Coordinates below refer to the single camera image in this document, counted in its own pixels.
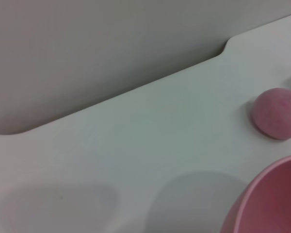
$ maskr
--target white tray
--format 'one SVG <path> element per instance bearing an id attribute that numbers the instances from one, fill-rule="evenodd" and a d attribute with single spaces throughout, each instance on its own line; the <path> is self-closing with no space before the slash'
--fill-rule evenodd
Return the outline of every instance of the white tray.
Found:
<path id="1" fill-rule="evenodd" d="M 249 101 L 291 81 L 291 17 L 211 60 L 26 133 L 0 136 L 0 233 L 217 233 L 291 155 Z"/>

